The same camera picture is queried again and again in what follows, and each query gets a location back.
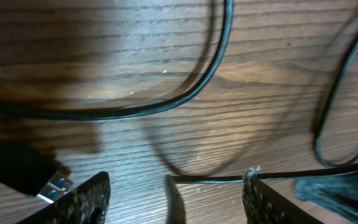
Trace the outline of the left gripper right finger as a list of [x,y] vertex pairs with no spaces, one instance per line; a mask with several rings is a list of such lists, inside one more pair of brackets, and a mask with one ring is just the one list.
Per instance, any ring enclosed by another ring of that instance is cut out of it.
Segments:
[[243,175],[242,203],[250,224],[321,224],[257,178],[259,168]]

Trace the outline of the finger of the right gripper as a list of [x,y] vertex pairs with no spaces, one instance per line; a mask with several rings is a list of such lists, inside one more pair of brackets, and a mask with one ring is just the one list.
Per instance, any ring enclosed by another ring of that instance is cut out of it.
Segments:
[[293,190],[298,200],[358,223],[358,175],[297,179]]

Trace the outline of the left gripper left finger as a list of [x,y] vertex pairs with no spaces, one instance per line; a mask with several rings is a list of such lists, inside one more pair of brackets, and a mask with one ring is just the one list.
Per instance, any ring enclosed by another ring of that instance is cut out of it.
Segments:
[[104,224],[110,196],[109,174],[102,171],[17,224]]

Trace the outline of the black cable bundle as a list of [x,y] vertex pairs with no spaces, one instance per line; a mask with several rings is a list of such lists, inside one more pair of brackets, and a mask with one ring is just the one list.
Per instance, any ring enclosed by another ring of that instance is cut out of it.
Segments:
[[108,223],[164,223],[166,175],[358,160],[358,1],[0,1],[0,140]]

